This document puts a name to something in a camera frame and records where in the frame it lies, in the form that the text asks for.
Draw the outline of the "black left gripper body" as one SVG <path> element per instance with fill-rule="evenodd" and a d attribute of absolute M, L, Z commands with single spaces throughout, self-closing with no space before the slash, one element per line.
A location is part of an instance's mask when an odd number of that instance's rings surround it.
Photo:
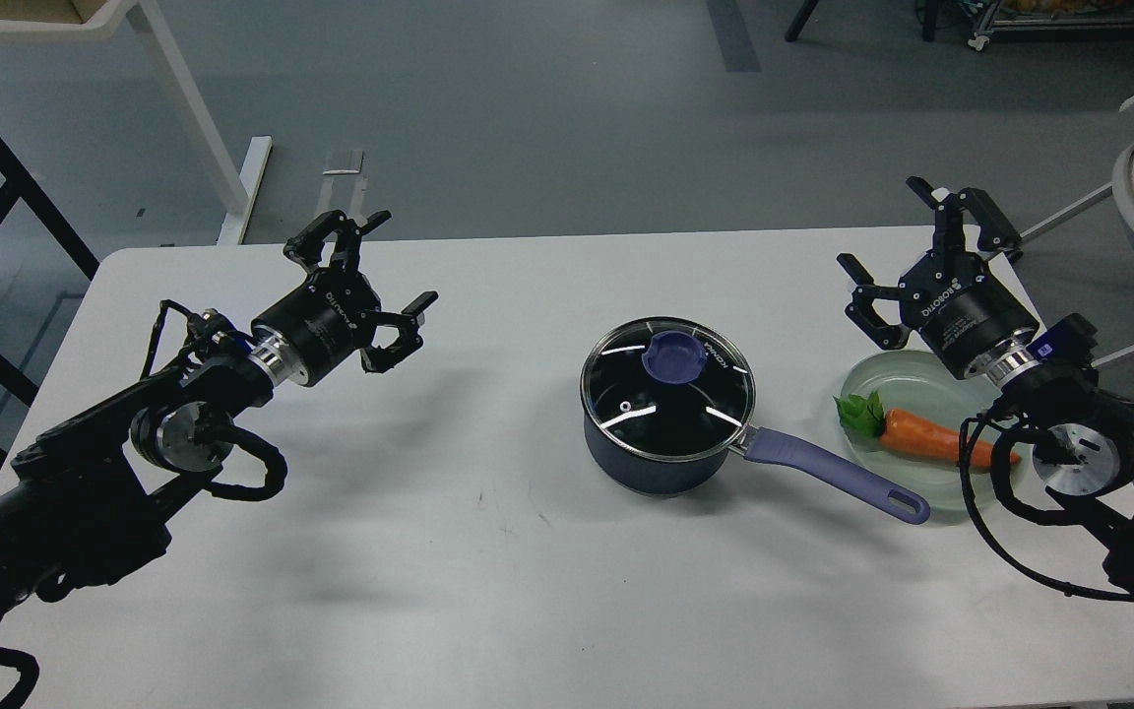
<path fill-rule="evenodd" d="M 364 275 L 318 268 L 301 287 L 253 319 L 252 332 L 257 341 L 284 343 L 289 380 L 311 387 L 373 341 L 374 326 L 359 314 L 381 310 L 381 297 Z"/>

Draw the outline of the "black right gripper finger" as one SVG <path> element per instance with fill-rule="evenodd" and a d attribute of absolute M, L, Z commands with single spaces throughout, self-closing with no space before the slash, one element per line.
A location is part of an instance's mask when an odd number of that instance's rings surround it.
<path fill-rule="evenodd" d="M 850 323 L 858 327 L 858 331 L 873 341 L 882 351 L 902 351 L 909 341 L 911 327 L 902 320 L 900 323 L 888 323 L 875 310 L 874 302 L 878 299 L 895 301 L 902 304 L 902 309 L 914 301 L 914 289 L 908 288 L 908 284 L 900 282 L 894 287 L 877 286 L 872 275 L 860 264 L 854 254 L 838 254 L 836 261 L 843 265 L 850 281 L 853 292 L 850 293 L 850 304 L 845 309 L 845 314 Z"/>
<path fill-rule="evenodd" d="M 936 212 L 936 237 L 933 237 L 936 246 L 946 247 L 950 243 L 967 245 L 965 225 L 973 222 L 976 225 L 974 250 L 979 256 L 984 259 L 1005 256 L 1009 262 L 1019 258 L 1022 235 L 985 189 L 936 188 L 922 176 L 909 176 L 906 185 L 932 212 Z"/>

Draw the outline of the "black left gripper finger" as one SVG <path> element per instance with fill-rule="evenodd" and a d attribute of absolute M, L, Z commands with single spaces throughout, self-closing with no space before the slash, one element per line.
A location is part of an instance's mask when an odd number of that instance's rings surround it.
<path fill-rule="evenodd" d="M 361 368 L 366 373 L 384 373 L 397 364 L 409 358 L 414 352 L 422 349 L 423 338 L 421 327 L 426 322 L 426 310 L 438 299 L 438 292 L 422 292 L 401 311 L 359 310 L 359 324 L 372 329 L 390 327 L 396 329 L 396 338 L 391 345 L 375 346 L 374 335 L 359 340 Z"/>
<path fill-rule="evenodd" d="M 359 275 L 359 248 L 364 236 L 392 218 L 390 211 L 374 212 L 363 225 L 353 220 L 341 210 L 332 210 L 316 216 L 306 228 L 284 244 L 284 256 L 301 265 L 306 273 L 320 269 L 321 256 L 329 237 L 335 237 L 335 250 L 328 269 L 352 277 Z"/>

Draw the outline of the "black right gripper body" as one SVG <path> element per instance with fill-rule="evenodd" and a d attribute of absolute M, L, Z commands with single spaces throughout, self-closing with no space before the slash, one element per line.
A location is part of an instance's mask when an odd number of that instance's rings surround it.
<path fill-rule="evenodd" d="M 902 275 L 902 323 L 959 380 L 979 375 L 981 362 L 1005 341 L 1029 341 L 1039 321 L 990 273 L 975 252 L 950 256 L 932 250 Z"/>

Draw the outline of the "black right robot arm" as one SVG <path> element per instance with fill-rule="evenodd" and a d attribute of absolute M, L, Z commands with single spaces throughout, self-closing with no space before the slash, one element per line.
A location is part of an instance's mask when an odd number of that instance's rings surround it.
<path fill-rule="evenodd" d="M 921 176 L 908 187 L 933 212 L 931 245 L 892 287 L 839 255 L 854 282 L 846 315 L 883 351 L 919 335 L 950 375 L 984 375 L 998 390 L 954 436 L 965 508 L 991 550 L 1068 597 L 1134 604 L 1134 400 L 1100 386 L 1097 328 L 1077 313 L 1041 327 L 991 275 L 988 258 L 1017 248 L 1021 237 L 985 189 L 936 189 Z M 988 462 L 996 501 L 1039 526 L 1089 531 L 1106 548 L 1110 591 L 1040 574 L 990 533 L 971 482 L 985 427 L 999 431 Z"/>

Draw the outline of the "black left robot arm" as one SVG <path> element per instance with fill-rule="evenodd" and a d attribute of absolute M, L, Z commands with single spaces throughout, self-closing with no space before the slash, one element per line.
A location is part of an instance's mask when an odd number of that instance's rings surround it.
<path fill-rule="evenodd" d="M 186 335 L 156 366 L 160 303 L 139 380 L 39 434 L 12 459 L 18 484 L 0 495 L 0 624 L 32 597 L 46 604 L 76 589 L 112 585 L 162 557 L 167 524 L 198 493 L 261 503 L 280 493 L 284 453 L 235 419 L 264 407 L 276 387 L 319 383 L 344 358 L 386 372 L 421 349 L 433 290 L 383 309 L 361 275 L 366 234 L 390 219 L 318 216 L 284 246 L 303 282 L 235 328 L 219 311 L 185 310 Z M 0 645 L 0 708 L 20 708 L 36 687 L 35 656 Z"/>

